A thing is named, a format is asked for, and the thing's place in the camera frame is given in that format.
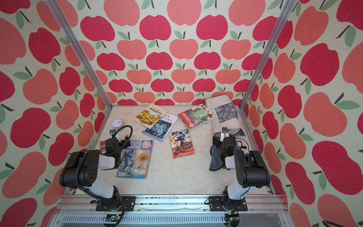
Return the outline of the red manga book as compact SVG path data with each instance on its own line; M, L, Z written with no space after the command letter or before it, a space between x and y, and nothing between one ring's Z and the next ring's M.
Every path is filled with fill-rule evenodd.
M174 159L195 154L191 136L188 130L169 133Z

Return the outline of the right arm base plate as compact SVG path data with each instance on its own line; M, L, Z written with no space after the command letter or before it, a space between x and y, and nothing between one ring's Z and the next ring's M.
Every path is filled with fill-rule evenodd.
M209 205L210 211L247 211L247 203L245 199L242 200L232 200L223 199L222 196L210 196L207 199L207 205Z

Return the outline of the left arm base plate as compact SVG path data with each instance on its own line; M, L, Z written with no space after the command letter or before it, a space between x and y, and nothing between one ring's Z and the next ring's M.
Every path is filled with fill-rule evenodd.
M96 200L96 211L122 212L133 211L135 206L135 196L121 196L121 200L101 199Z

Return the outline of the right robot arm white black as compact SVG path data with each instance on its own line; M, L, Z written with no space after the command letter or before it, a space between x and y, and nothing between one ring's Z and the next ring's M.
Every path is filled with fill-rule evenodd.
M243 201L245 195L270 184L270 174L257 150L251 150L246 140L237 138L224 128L212 138L210 171L234 169L235 182L222 192L223 206L230 210Z

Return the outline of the grey microfibre cloth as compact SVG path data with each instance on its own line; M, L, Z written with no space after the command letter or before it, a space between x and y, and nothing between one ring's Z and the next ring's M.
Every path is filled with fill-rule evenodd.
M210 149L211 163L209 166L210 171L217 171L222 168L221 162L221 149L213 145Z

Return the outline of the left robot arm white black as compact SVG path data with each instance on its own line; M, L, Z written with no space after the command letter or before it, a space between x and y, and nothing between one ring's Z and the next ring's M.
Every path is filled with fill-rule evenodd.
M60 185L71 189L79 189L98 202L123 206L118 189L98 177L98 170L119 168L122 150L130 146L130 137L118 141L112 137L105 141L105 153L100 150L74 152L60 174Z

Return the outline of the blue sunflower magazine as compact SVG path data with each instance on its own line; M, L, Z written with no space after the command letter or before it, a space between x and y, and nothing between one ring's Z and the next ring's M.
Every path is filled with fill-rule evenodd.
M131 140L125 149L117 178L146 179L153 141Z

